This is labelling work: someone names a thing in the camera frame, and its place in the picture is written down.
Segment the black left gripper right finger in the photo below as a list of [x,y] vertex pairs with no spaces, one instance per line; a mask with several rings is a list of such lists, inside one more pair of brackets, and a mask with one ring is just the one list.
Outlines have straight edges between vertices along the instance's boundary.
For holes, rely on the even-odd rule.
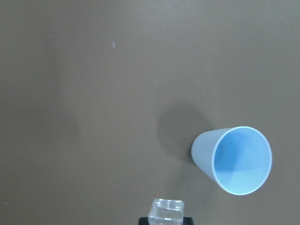
[[183,217],[183,225],[194,225],[194,220],[192,217]]

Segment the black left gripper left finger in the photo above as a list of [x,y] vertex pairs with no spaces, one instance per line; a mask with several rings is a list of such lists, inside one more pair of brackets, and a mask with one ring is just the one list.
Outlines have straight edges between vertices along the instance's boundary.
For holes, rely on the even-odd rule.
[[138,225],[149,225],[148,218],[147,217],[139,218]]

